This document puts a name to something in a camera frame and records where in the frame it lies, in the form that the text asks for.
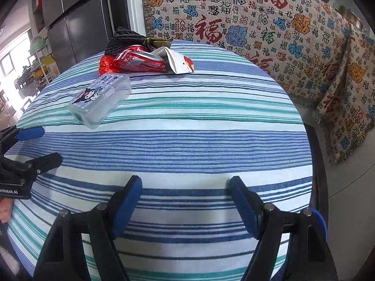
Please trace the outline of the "person's left hand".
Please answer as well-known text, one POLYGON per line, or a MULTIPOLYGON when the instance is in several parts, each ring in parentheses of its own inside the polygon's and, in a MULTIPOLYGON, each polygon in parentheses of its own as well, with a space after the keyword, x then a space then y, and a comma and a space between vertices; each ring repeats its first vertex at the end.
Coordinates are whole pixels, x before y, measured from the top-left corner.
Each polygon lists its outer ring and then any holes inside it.
POLYGON ((13 199, 2 198, 0 200, 1 223, 8 223, 10 221, 12 210, 13 210, 13 199))

